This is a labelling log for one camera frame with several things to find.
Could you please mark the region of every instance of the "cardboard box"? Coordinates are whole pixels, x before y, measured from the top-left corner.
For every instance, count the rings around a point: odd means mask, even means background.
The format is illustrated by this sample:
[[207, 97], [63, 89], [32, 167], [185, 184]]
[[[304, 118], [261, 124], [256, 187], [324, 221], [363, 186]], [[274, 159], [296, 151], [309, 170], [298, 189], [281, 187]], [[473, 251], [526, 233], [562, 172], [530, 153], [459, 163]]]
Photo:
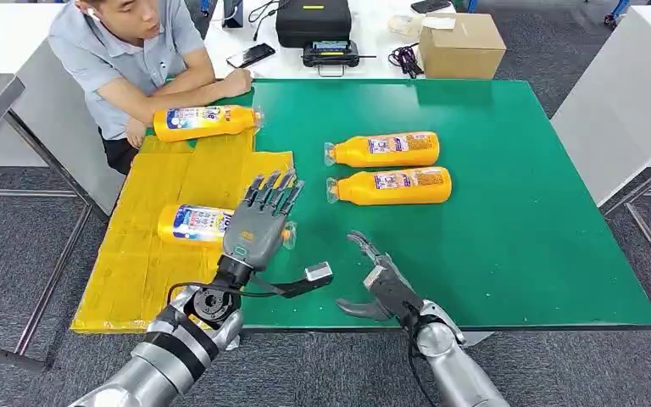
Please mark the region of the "cardboard box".
[[427, 78], [492, 79], [505, 44], [490, 14], [442, 14], [455, 19], [453, 29], [423, 27], [420, 56]]

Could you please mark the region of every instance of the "bottle cap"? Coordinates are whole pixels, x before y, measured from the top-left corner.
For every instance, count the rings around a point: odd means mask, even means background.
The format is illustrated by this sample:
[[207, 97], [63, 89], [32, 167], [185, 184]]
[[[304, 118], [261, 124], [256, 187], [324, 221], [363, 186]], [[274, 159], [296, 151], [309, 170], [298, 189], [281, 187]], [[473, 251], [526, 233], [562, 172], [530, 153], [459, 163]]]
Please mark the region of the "bottle cap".
[[325, 196], [329, 204], [334, 204], [338, 199], [338, 181], [335, 178], [328, 177], [325, 180]]
[[336, 145], [332, 142], [327, 142], [325, 144], [325, 151], [323, 152], [323, 161], [325, 162], [326, 167], [336, 163]]
[[253, 125], [255, 126], [256, 129], [260, 130], [263, 127], [264, 122], [265, 122], [265, 114], [263, 113], [263, 110], [260, 108], [260, 106], [254, 107]]
[[283, 247], [293, 250], [296, 247], [296, 222], [286, 222], [281, 232], [283, 238]]

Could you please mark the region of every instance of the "yellow cloth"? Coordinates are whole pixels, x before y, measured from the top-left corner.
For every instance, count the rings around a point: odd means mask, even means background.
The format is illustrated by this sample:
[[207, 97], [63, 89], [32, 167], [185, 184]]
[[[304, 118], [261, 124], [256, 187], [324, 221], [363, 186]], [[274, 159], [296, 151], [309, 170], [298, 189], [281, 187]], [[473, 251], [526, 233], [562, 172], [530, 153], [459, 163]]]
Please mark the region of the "yellow cloth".
[[211, 282], [220, 251], [163, 243], [172, 203], [234, 209], [257, 174], [293, 167], [291, 152], [253, 151], [253, 130], [186, 142], [146, 137], [111, 214], [91, 278], [71, 322], [79, 333], [144, 332], [177, 282]]

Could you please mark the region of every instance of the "green mat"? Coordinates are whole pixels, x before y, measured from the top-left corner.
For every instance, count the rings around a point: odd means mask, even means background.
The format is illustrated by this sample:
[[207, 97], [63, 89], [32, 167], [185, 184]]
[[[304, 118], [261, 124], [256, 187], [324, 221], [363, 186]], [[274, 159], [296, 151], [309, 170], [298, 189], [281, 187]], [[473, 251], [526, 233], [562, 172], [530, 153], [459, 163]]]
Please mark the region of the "green mat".
[[[651, 305], [535, 95], [520, 81], [258, 80], [228, 103], [265, 112], [257, 149], [292, 150], [306, 181], [292, 212], [293, 251], [260, 277], [300, 278], [327, 260], [334, 282], [293, 299], [245, 298], [246, 325], [392, 326], [344, 315], [336, 298], [368, 301], [371, 264], [346, 233], [388, 252], [417, 293], [464, 329], [651, 326]], [[326, 202], [324, 142], [436, 131], [453, 177], [444, 204], [359, 207]], [[255, 285], [249, 289], [257, 290]]]

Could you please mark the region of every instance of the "orange bottle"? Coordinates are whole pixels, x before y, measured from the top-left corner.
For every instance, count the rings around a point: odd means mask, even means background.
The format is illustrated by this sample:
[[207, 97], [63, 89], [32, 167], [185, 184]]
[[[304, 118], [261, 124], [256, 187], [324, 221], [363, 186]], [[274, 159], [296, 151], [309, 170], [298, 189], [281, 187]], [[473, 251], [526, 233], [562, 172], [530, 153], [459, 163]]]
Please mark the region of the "orange bottle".
[[443, 167], [366, 172], [325, 182], [328, 202], [357, 205], [439, 204], [450, 197], [452, 184]]
[[238, 134], [259, 127], [263, 114], [244, 106], [207, 106], [161, 110], [153, 116], [153, 130], [162, 142]]
[[325, 165], [387, 167], [433, 165], [440, 153], [437, 134], [432, 131], [356, 136], [339, 144], [325, 144]]
[[[166, 205], [159, 216], [158, 233], [168, 243], [184, 243], [220, 250], [233, 211], [208, 206]], [[296, 244], [296, 222], [287, 222], [281, 232], [283, 247]]]

